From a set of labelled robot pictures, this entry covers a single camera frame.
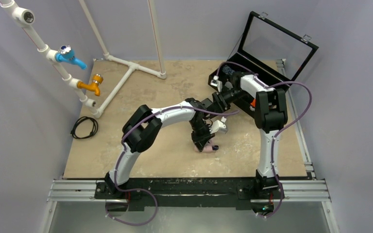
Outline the pink underwear navy trim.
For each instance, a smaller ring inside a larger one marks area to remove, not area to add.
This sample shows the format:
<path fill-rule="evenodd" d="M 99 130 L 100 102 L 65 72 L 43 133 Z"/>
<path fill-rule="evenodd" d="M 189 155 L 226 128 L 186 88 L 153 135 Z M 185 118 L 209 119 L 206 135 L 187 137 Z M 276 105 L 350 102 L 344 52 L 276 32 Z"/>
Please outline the pink underwear navy trim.
<path fill-rule="evenodd" d="M 216 145 L 213 139 L 210 139 L 204 146 L 202 150 L 199 150 L 197 147 L 194 148 L 195 152 L 198 153 L 213 153 L 219 149 L 219 145 Z"/>

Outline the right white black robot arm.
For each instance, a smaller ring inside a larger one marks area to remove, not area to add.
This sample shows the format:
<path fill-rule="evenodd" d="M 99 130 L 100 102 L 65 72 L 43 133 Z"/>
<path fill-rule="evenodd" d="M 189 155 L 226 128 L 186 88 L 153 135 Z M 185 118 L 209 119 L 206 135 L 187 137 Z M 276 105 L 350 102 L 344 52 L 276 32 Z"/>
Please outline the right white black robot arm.
<path fill-rule="evenodd" d="M 209 82 L 218 92 L 214 103 L 230 104 L 247 94 L 255 100 L 254 122 L 260 132 L 260 159 L 255 172 L 254 193 L 266 197 L 280 187 L 277 161 L 281 132 L 288 122 L 286 95 L 283 89 L 270 87 L 257 74 L 237 72 L 228 82 L 215 75 Z"/>

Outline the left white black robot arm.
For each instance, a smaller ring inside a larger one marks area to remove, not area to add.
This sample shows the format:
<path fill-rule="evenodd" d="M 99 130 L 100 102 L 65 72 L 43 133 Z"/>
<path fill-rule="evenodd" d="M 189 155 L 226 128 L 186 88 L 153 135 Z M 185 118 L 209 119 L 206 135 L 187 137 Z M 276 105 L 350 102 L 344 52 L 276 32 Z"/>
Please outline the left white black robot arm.
<path fill-rule="evenodd" d="M 115 199 L 125 194 L 124 184 L 129 181 L 135 162 L 153 145 L 164 127 L 188 122 L 195 149 L 198 152 L 213 152 L 211 140 L 215 136 L 215 124 L 207 121 L 217 115 L 210 100 L 198 101 L 194 98 L 164 108 L 150 108 L 145 104 L 138 107 L 122 128 L 123 148 L 114 168 L 105 175 L 106 192 Z"/>

